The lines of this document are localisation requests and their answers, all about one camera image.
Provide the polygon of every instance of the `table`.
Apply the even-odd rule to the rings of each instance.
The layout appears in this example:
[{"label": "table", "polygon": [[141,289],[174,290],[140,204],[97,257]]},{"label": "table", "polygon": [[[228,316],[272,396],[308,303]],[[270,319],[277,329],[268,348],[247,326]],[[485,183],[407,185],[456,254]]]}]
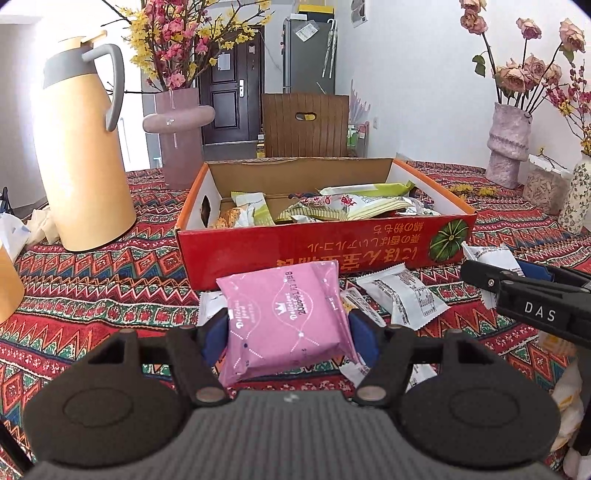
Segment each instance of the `table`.
[{"label": "table", "polygon": [[[481,168],[413,166],[444,186],[491,185]],[[16,261],[26,291],[16,314],[0,326],[0,413],[25,450],[24,406],[76,359],[122,327],[155,336],[197,322],[199,298],[186,279],[174,236],[187,192],[167,190],[159,170],[131,172],[128,180],[138,222],[121,239],[80,254],[66,252],[61,245],[36,245]],[[519,190],[499,189],[495,197],[472,200],[479,211],[474,244],[504,242],[519,259],[591,271],[591,236],[574,237],[561,230],[554,217],[525,202]],[[551,389],[560,378],[568,359],[542,351],[533,328],[487,311],[478,290],[459,280],[458,265],[424,268],[420,277],[452,307],[421,335],[441,336],[447,329],[460,328],[543,388]],[[353,286],[354,280],[343,277],[341,286]],[[353,386],[340,374],[340,361],[246,382],[241,388],[338,389],[351,396]],[[145,366],[144,371],[170,383],[166,365]],[[557,452],[547,463],[558,468],[563,455]],[[0,480],[17,476],[10,465],[0,462]]]}]

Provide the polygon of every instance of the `wooden chair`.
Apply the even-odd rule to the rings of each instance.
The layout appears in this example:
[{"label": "wooden chair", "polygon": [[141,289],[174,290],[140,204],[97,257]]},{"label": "wooden chair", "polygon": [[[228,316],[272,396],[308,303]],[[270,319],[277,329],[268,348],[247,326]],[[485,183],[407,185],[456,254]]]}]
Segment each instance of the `wooden chair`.
[{"label": "wooden chair", "polygon": [[265,156],[346,157],[349,97],[264,94]]}]

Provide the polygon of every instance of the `gray jug handle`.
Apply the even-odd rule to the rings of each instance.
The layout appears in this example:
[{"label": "gray jug handle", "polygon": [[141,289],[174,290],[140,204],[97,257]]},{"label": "gray jug handle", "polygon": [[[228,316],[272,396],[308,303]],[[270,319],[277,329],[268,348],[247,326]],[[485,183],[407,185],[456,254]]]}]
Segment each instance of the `gray jug handle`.
[{"label": "gray jug handle", "polygon": [[94,61],[104,55],[111,55],[111,61],[113,62],[113,76],[115,78],[113,102],[106,115],[107,131],[112,132],[117,128],[117,122],[119,121],[119,115],[121,114],[121,107],[123,106],[123,92],[125,90],[125,66],[121,49],[112,43],[99,45],[98,47],[83,53],[82,60]]}]

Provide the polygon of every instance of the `white floral vase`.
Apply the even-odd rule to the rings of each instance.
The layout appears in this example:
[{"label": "white floral vase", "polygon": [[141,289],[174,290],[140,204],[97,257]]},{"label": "white floral vase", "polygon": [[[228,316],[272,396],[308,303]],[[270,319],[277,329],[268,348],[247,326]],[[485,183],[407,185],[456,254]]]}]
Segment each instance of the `white floral vase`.
[{"label": "white floral vase", "polygon": [[583,154],[573,170],[573,180],[558,216],[558,224],[567,232],[578,235],[591,207],[591,157]]}]

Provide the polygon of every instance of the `dried rose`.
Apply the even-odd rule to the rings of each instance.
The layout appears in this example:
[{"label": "dried rose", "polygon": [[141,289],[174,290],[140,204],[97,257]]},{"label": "dried rose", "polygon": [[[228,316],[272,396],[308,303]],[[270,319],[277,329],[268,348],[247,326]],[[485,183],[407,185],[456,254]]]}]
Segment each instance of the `dried rose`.
[{"label": "dried rose", "polygon": [[546,79],[546,82],[548,82],[548,85],[558,85],[562,78],[562,69],[559,65],[553,63],[544,74],[544,78]]},{"label": "dried rose", "polygon": [[486,10],[486,0],[460,0],[460,6],[479,14],[481,8]]},{"label": "dried rose", "polygon": [[488,25],[480,15],[473,13],[471,10],[466,10],[466,13],[460,19],[462,27],[468,32],[475,33],[476,35],[482,35],[488,30]]},{"label": "dried rose", "polygon": [[546,64],[542,60],[534,57],[532,54],[527,57],[525,63],[523,64],[523,69],[526,72],[531,73],[535,80],[535,84],[539,85],[539,83],[542,81],[542,77],[544,76],[544,72],[546,71]]},{"label": "dried rose", "polygon": [[521,29],[521,34],[526,40],[542,38],[542,30],[531,18],[518,18],[517,26]]},{"label": "dried rose", "polygon": [[498,74],[498,82],[503,88],[512,92],[525,92],[525,75],[521,69],[501,68]]},{"label": "dried rose", "polygon": [[560,23],[560,39],[565,50],[585,53],[585,34],[568,18]]}]

